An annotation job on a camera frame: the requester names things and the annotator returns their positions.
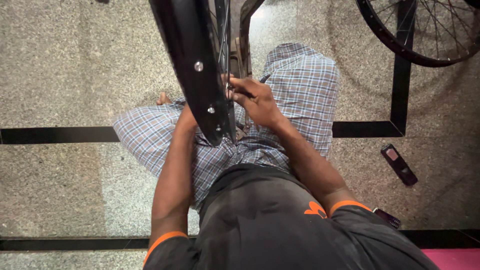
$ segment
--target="black t-shirt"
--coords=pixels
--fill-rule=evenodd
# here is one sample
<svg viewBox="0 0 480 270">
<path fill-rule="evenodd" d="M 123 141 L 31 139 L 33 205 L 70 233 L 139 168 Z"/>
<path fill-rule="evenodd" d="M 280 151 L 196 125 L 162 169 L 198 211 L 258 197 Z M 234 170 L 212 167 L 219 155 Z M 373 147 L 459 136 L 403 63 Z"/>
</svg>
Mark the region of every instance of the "black t-shirt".
<svg viewBox="0 0 480 270">
<path fill-rule="evenodd" d="M 438 269 L 366 206 L 344 201 L 328 212 L 292 175 L 235 165 L 210 189 L 196 241 L 161 237 L 144 269 Z"/>
</svg>

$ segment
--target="hand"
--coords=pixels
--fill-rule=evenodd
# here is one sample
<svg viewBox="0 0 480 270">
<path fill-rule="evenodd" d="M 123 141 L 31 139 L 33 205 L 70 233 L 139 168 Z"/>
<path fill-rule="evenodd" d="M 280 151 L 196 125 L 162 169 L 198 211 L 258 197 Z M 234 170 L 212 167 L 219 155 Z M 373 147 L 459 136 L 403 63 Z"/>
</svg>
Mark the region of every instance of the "hand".
<svg viewBox="0 0 480 270">
<path fill-rule="evenodd" d="M 193 117 L 190 107 L 185 103 L 185 107 L 183 107 L 177 124 L 175 125 L 175 130 L 183 132 L 195 132 L 196 128 L 197 121 Z"/>
<path fill-rule="evenodd" d="M 233 99 L 248 112 L 255 124 L 275 129 L 281 122 L 288 121 L 276 106 L 268 85 L 249 78 L 230 78 L 230 84 L 235 88 Z"/>
</svg>

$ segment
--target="pink mat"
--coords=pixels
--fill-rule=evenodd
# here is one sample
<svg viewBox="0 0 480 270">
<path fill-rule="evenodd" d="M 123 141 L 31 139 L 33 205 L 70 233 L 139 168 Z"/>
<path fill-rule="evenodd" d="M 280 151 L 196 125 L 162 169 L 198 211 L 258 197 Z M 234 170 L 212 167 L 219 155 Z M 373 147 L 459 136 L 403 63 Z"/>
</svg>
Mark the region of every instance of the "pink mat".
<svg viewBox="0 0 480 270">
<path fill-rule="evenodd" d="M 422 249 L 441 270 L 479 270 L 480 248 Z"/>
</svg>

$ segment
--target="bare foot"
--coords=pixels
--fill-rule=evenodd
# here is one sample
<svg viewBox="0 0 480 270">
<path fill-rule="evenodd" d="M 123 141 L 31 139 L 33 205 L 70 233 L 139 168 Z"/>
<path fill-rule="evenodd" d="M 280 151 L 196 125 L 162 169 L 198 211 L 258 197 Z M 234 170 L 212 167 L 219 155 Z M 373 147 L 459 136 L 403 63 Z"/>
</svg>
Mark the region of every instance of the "bare foot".
<svg viewBox="0 0 480 270">
<path fill-rule="evenodd" d="M 160 98 L 156 100 L 157 105 L 163 105 L 163 104 L 172 104 L 172 101 L 167 97 L 165 92 L 160 93 Z"/>
</svg>

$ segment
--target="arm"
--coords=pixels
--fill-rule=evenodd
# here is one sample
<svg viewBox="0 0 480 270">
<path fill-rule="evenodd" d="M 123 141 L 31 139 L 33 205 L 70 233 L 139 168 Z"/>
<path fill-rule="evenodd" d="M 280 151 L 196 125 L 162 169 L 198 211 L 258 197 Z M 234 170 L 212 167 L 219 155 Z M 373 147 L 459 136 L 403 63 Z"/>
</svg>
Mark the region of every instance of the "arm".
<svg viewBox="0 0 480 270">
<path fill-rule="evenodd" d="M 251 79 L 230 79 L 236 93 L 233 98 L 252 120 L 270 128 L 280 139 L 299 180 L 327 210 L 340 201 L 357 201 L 338 171 L 302 137 L 275 104 L 272 90 L 266 84 Z M 242 93 L 248 92 L 254 98 Z"/>
<path fill-rule="evenodd" d="M 149 247 L 166 233 L 187 234 L 187 214 L 192 197 L 193 137 L 197 123 L 188 105 L 173 131 L 167 158 L 158 177 L 152 206 Z"/>
</svg>

